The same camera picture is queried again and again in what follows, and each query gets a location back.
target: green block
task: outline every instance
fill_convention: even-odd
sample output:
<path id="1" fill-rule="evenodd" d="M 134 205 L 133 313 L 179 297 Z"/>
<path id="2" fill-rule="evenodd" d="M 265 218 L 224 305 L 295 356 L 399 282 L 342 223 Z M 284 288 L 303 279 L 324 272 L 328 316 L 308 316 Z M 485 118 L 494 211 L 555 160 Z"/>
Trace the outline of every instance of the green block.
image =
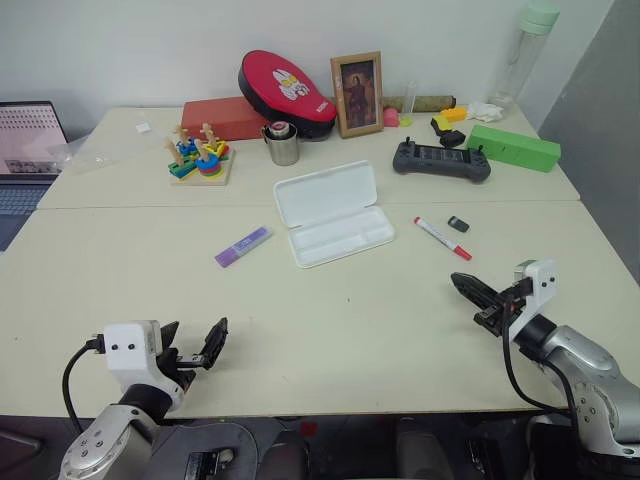
<path id="1" fill-rule="evenodd" d="M 562 154 L 558 143 L 476 125 L 471 130 L 467 148 L 477 149 L 480 145 L 491 160 L 540 172 L 550 172 Z"/>
<path id="2" fill-rule="evenodd" d="M 171 175 L 175 175 L 178 178 L 182 178 L 194 168 L 196 168 L 195 160 L 185 160 L 184 165 L 182 166 L 178 165 L 176 162 L 173 162 L 169 164 L 169 173 L 171 173 Z"/>

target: game controller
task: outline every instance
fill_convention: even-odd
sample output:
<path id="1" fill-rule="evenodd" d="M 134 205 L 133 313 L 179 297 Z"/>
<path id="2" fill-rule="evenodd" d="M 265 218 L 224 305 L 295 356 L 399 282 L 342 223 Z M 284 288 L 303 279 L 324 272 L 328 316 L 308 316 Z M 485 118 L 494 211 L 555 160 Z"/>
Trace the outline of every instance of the game controller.
<path id="1" fill-rule="evenodd" d="M 393 157 L 393 169 L 398 173 L 436 173 L 467 177 L 473 183 L 484 181 L 491 173 L 482 145 L 477 149 L 458 150 L 416 145 L 409 137 L 398 145 Z"/>

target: wooden frame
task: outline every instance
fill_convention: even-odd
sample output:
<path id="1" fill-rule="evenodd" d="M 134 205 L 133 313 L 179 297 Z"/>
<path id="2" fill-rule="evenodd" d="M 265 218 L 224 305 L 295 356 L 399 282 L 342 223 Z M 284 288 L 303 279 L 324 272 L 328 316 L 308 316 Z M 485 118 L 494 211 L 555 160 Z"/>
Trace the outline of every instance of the wooden frame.
<path id="1" fill-rule="evenodd" d="M 340 136 L 354 137 L 382 130 L 380 52 L 332 58 L 331 77 Z"/>

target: cartoon sticker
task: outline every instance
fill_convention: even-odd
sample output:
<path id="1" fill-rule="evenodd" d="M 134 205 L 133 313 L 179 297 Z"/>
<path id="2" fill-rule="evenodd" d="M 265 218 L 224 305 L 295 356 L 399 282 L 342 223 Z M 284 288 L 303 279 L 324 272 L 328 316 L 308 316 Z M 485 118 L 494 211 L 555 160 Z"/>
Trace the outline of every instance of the cartoon sticker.
<path id="1" fill-rule="evenodd" d="M 311 91 L 294 75 L 281 68 L 273 71 L 273 78 L 280 84 L 280 91 L 289 100 L 295 100 L 298 96 L 303 97 Z"/>

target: purple glue stick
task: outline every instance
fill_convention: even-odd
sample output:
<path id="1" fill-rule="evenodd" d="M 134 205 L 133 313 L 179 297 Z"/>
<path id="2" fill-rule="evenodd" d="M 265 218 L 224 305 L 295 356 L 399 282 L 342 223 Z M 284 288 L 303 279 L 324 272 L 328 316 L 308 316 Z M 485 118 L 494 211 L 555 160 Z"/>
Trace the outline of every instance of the purple glue stick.
<path id="1" fill-rule="evenodd" d="M 255 232 L 251 232 L 239 242 L 234 243 L 225 251 L 216 255 L 216 261 L 220 264 L 221 267 L 227 268 L 237 259 L 239 259 L 243 255 L 246 255 L 262 242 L 264 242 L 271 236 L 272 233 L 273 232 L 269 227 L 260 227 Z"/>

